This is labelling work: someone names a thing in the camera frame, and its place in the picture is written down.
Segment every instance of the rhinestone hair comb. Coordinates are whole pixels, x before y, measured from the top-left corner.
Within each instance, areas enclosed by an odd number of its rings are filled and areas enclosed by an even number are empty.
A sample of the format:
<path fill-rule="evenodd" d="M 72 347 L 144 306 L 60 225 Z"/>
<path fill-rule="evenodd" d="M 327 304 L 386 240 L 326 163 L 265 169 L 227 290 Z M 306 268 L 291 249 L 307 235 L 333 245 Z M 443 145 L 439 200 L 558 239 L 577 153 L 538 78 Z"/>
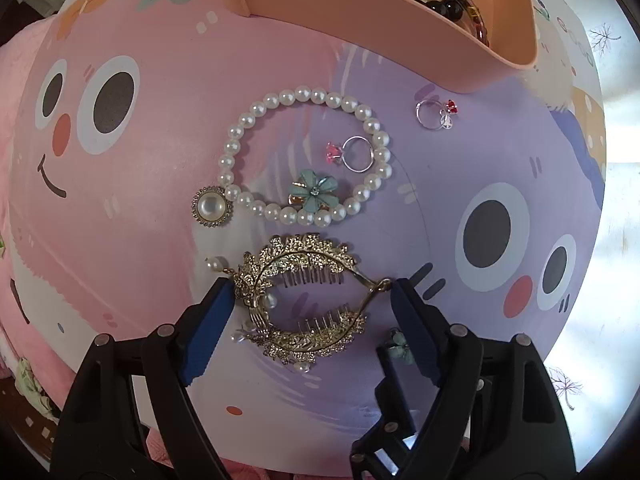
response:
<path fill-rule="evenodd" d="M 242 338 L 264 348 L 264 355 L 283 364 L 294 364 L 303 372 L 311 368 L 316 357 L 343 351 L 355 334 L 364 332 L 364 309 L 375 295 L 389 290 L 392 283 L 389 278 L 378 282 L 370 280 L 356 269 L 356 260 L 346 245 L 336 246 L 318 234 L 274 236 L 257 256 L 245 253 L 244 264 L 238 271 L 225 269 L 225 272 L 232 276 L 236 298 L 242 299 L 249 308 L 252 327 L 255 327 L 244 331 Z M 340 284 L 344 281 L 344 272 L 367 288 L 357 310 L 341 305 L 320 318 L 306 320 L 304 327 L 298 324 L 298 332 L 281 330 L 270 322 L 268 289 L 275 285 L 277 277 L 281 277 L 285 286 Z"/>

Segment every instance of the pearl drop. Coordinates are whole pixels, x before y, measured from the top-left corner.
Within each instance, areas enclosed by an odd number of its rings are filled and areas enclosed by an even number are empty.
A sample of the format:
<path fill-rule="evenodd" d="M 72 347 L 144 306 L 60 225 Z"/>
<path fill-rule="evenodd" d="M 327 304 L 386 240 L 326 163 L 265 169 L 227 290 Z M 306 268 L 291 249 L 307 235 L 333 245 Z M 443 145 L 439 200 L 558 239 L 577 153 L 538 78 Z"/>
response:
<path fill-rule="evenodd" d="M 209 191 L 198 199 L 198 214 L 206 221 L 220 220 L 226 212 L 226 200 L 215 191 Z"/>
<path fill-rule="evenodd" d="M 212 272 L 222 272 L 222 269 L 225 268 L 225 264 L 222 263 L 222 260 L 215 256 L 213 258 L 205 258 L 204 261 Z"/>
<path fill-rule="evenodd" d="M 391 158 L 391 152 L 386 148 L 376 148 L 373 151 L 373 158 L 378 162 L 388 162 Z"/>
<path fill-rule="evenodd" d="M 358 184 L 353 188 L 353 197 L 358 202 L 366 202 L 371 196 L 371 191 L 364 184 Z"/>
<path fill-rule="evenodd" d="M 297 101 L 306 103 L 311 97 L 311 88 L 309 88 L 308 86 L 300 85 L 298 88 L 296 88 L 295 94 Z"/>
<path fill-rule="evenodd" d="M 289 90 L 287 88 L 286 90 L 280 92 L 278 100 L 280 101 L 281 105 L 291 106 L 296 101 L 296 96 L 294 95 L 292 90 Z"/>
<path fill-rule="evenodd" d="M 348 114 L 353 114 L 356 107 L 358 106 L 358 102 L 350 95 L 345 95 L 340 106 L 342 107 L 342 110 L 344 110 Z"/>
<path fill-rule="evenodd" d="M 357 215 L 360 212 L 360 202 L 350 196 L 344 201 L 344 208 L 348 215 Z"/>
<path fill-rule="evenodd" d="M 301 374 L 306 374 L 309 370 L 311 370 L 311 363 L 293 363 L 293 368 L 295 371 L 300 372 Z"/>
<path fill-rule="evenodd" d="M 375 173 L 369 173 L 364 178 L 364 185 L 367 186 L 368 189 L 375 191 L 382 186 L 382 179 Z"/>
<path fill-rule="evenodd" d="M 237 152 L 240 151 L 240 141 L 235 139 L 230 139 L 227 142 L 225 142 L 223 149 L 227 155 L 235 155 Z"/>
<path fill-rule="evenodd" d="M 392 173 L 391 166 L 386 162 L 380 162 L 379 164 L 377 164 L 373 171 L 380 178 L 389 178 Z"/>
<path fill-rule="evenodd" d="M 296 223 L 298 212 L 291 206 L 283 207 L 280 210 L 280 222 L 284 225 L 293 225 Z"/>
<path fill-rule="evenodd" d="M 304 227 L 309 226 L 314 222 L 314 214 L 301 209 L 298 211 L 297 221 Z"/>
<path fill-rule="evenodd" d="M 244 128 L 239 124 L 232 124 L 226 129 L 226 134 L 230 139 L 238 140 L 244 135 Z"/>
<path fill-rule="evenodd" d="M 264 217 L 269 222 L 275 222 L 280 219 L 280 206 L 278 204 L 269 204 L 264 208 Z"/>
<path fill-rule="evenodd" d="M 331 220 L 334 222 L 341 222 L 344 220 L 345 216 L 347 216 L 347 210 L 344 208 L 342 204 L 338 204 L 336 207 L 331 209 Z"/>
<path fill-rule="evenodd" d="M 249 209 L 255 216 L 262 216 L 265 207 L 266 204 L 262 200 L 254 200 L 249 206 Z"/>
<path fill-rule="evenodd" d="M 366 121 L 373 115 L 373 111 L 370 106 L 367 105 L 358 105 L 354 111 L 354 115 L 356 119 L 359 121 Z"/>
<path fill-rule="evenodd" d="M 338 92 L 329 92 L 324 100 L 329 108 L 339 108 L 342 102 L 342 96 Z"/>
<path fill-rule="evenodd" d="M 255 115 L 249 112 L 240 114 L 240 117 L 238 118 L 238 124 L 240 124 L 240 126 L 242 126 L 245 130 L 248 128 L 253 128 L 255 126 Z"/>
<path fill-rule="evenodd" d="M 231 155 L 221 155 L 218 159 L 218 165 L 223 170 L 230 170 L 236 164 L 236 160 Z"/>
<path fill-rule="evenodd" d="M 251 107 L 249 108 L 249 111 L 255 117 L 262 117 L 265 113 L 267 113 L 267 107 L 264 105 L 262 101 L 256 101 L 251 103 Z"/>
<path fill-rule="evenodd" d="M 262 305 L 265 308 L 268 309 L 272 309 L 275 308 L 276 305 L 278 304 L 278 298 L 276 298 L 273 294 L 271 294 L 270 292 L 267 292 L 263 297 L 262 297 Z"/>
<path fill-rule="evenodd" d="M 314 88 L 311 91 L 311 102 L 313 102 L 314 104 L 321 105 L 322 103 L 324 103 L 325 99 L 326 99 L 326 91 L 324 90 L 324 88 L 318 87 L 318 88 Z"/>
<path fill-rule="evenodd" d="M 222 187 L 230 186 L 234 182 L 234 174 L 230 171 L 223 171 L 218 175 L 218 183 Z"/>
<path fill-rule="evenodd" d="M 373 134 L 371 143 L 377 148 L 384 148 L 389 143 L 389 134 L 380 130 Z"/>
<path fill-rule="evenodd" d="M 264 105 L 269 110 L 275 110 L 278 106 L 280 106 L 280 100 L 278 99 L 278 94 L 267 94 L 264 96 Z"/>
<path fill-rule="evenodd" d="M 225 197 L 229 202 L 235 202 L 238 198 L 238 195 L 241 193 L 240 186 L 236 186 L 236 184 L 231 184 L 231 186 L 226 186 L 225 188 Z"/>
<path fill-rule="evenodd" d="M 249 207 L 253 203 L 253 201 L 254 196 L 249 191 L 243 191 L 242 193 L 240 193 L 238 195 L 238 200 L 236 200 L 239 205 L 243 205 L 245 207 Z"/>
<path fill-rule="evenodd" d="M 368 134 L 373 135 L 380 131 L 380 121 L 375 117 L 370 117 L 362 123 L 362 127 Z"/>
<path fill-rule="evenodd" d="M 314 224 L 318 227 L 327 227 L 331 223 L 331 213 L 320 210 L 314 216 Z"/>

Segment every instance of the red gemstone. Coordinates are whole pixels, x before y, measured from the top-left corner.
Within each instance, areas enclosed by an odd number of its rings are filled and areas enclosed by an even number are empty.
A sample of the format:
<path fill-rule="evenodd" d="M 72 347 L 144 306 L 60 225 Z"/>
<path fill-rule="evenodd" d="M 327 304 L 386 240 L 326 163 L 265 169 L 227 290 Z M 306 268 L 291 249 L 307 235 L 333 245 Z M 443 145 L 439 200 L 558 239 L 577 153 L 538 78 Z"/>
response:
<path fill-rule="evenodd" d="M 340 146 L 336 146 L 330 142 L 326 145 L 326 161 L 331 164 L 336 160 L 340 159 L 342 156 L 342 148 Z"/>
<path fill-rule="evenodd" d="M 458 107 L 456 106 L 455 102 L 453 102 L 451 99 L 447 101 L 447 112 L 449 112 L 450 114 L 458 113 Z"/>

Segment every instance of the silver ring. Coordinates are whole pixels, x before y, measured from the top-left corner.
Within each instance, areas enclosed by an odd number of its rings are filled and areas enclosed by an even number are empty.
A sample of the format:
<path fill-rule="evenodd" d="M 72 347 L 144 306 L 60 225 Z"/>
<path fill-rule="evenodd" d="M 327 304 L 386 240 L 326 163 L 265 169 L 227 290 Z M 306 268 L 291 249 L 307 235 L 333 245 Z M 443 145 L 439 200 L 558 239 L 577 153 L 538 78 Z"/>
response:
<path fill-rule="evenodd" d="M 369 147 L 369 164 L 363 170 L 356 170 L 355 168 L 352 168 L 349 165 L 349 163 L 344 159 L 344 152 L 347 149 L 347 145 L 354 140 L 364 140 L 367 143 L 367 146 Z M 342 154 L 340 155 L 339 160 L 344 164 L 344 167 L 347 168 L 347 170 L 353 171 L 353 173 L 364 173 L 365 171 L 369 170 L 373 166 L 373 161 L 374 161 L 373 146 L 371 145 L 371 143 L 366 137 L 362 137 L 360 135 L 349 137 L 347 140 L 344 141 L 344 144 L 342 145 Z"/>
<path fill-rule="evenodd" d="M 424 104 L 436 104 L 440 107 L 440 110 L 438 112 L 440 115 L 440 124 L 435 128 L 433 128 L 432 126 L 427 126 L 422 122 L 422 119 L 420 118 L 420 107 Z M 447 112 L 447 107 L 440 101 L 436 101 L 436 99 L 423 99 L 417 105 L 415 105 L 415 118 L 418 119 L 418 122 L 422 125 L 422 127 L 426 128 L 427 130 L 439 130 L 441 128 L 449 130 L 453 126 L 451 114 Z"/>

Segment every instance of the cartoon eye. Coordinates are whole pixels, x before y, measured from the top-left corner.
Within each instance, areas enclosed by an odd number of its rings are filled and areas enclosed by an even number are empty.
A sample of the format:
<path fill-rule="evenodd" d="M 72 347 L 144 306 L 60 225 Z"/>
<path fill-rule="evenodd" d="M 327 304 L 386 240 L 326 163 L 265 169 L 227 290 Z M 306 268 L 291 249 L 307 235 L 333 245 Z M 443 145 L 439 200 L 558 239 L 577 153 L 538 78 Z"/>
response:
<path fill-rule="evenodd" d="M 136 106 L 140 69 L 129 56 L 104 63 L 87 83 L 78 107 L 78 140 L 91 155 L 106 152 L 123 134 Z"/>
<path fill-rule="evenodd" d="M 553 308 L 564 296 L 575 267 L 575 240 L 571 235 L 562 235 L 546 258 L 542 275 L 538 280 L 538 307 Z"/>
<path fill-rule="evenodd" d="M 36 128 L 42 130 L 49 124 L 56 111 L 62 89 L 66 81 L 66 60 L 57 60 L 44 77 L 38 97 L 36 98 L 35 121 Z"/>
<path fill-rule="evenodd" d="M 529 243 L 529 207 L 515 187 L 496 182 L 466 207 L 456 236 L 456 267 L 478 292 L 498 288 L 516 271 Z"/>

